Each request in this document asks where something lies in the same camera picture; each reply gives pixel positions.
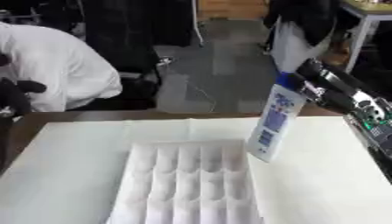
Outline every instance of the wooden table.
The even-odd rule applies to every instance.
[[[10,133],[6,167],[27,147],[47,123],[123,121],[123,120],[168,120],[255,117],[258,114],[167,114],[154,111],[97,111],[66,113],[33,113],[16,122]],[[339,116],[331,111],[306,105],[301,116]]]
[[[372,23],[392,21],[392,4],[361,3],[355,0],[342,0],[341,7],[360,19],[360,26],[353,35],[353,43],[351,45],[352,52],[346,66],[346,72],[351,73]]]

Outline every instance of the white shirt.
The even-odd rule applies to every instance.
[[[47,86],[43,94],[31,94],[35,111],[74,109],[123,90],[119,73],[103,57],[63,31],[0,22],[0,53],[11,58],[12,80]]]

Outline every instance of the white egg tray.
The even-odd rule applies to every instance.
[[[108,224],[254,224],[243,141],[134,144]]]

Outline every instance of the black glove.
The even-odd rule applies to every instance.
[[[0,109],[11,107],[16,116],[24,116],[32,112],[32,105],[26,93],[44,93],[46,86],[31,80],[22,80],[15,85],[8,79],[0,80]]]

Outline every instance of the white bottle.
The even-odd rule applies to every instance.
[[[306,98],[301,94],[274,85],[262,117],[248,140],[248,151],[267,163],[271,162],[305,103]]]

